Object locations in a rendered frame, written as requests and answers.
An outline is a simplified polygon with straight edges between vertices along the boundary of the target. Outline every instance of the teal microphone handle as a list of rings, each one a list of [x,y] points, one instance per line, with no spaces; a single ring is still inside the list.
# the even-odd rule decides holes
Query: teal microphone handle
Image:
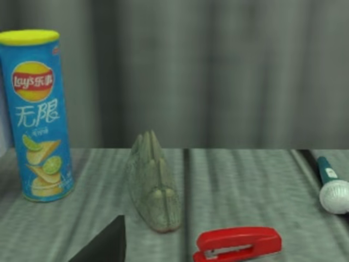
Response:
[[[326,184],[330,181],[339,180],[338,175],[332,169],[326,157],[319,157],[317,159],[317,163],[323,184]]]

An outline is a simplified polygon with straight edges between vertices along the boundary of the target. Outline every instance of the chip can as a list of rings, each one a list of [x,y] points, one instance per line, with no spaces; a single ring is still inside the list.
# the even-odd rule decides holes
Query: chip can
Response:
[[[23,195],[39,202],[60,199],[71,192],[74,180],[59,33],[0,33],[0,65]]]

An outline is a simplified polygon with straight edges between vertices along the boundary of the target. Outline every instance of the microphone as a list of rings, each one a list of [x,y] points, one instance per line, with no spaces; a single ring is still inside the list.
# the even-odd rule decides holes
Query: microphone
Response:
[[[325,157],[319,157],[317,163],[323,184],[320,190],[322,207],[336,215],[349,212],[349,182],[338,178]]]

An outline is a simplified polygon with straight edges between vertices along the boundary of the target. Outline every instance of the black triangular object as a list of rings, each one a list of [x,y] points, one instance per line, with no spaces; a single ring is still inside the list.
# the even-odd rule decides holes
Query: black triangular object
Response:
[[[125,262],[125,217],[118,216],[69,262]]]

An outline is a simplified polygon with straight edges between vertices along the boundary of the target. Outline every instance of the lay's logo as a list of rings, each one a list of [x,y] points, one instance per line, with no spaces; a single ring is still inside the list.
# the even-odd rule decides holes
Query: lay's logo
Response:
[[[52,69],[39,62],[21,63],[12,73],[15,93],[27,102],[46,99],[52,91],[54,80]]]

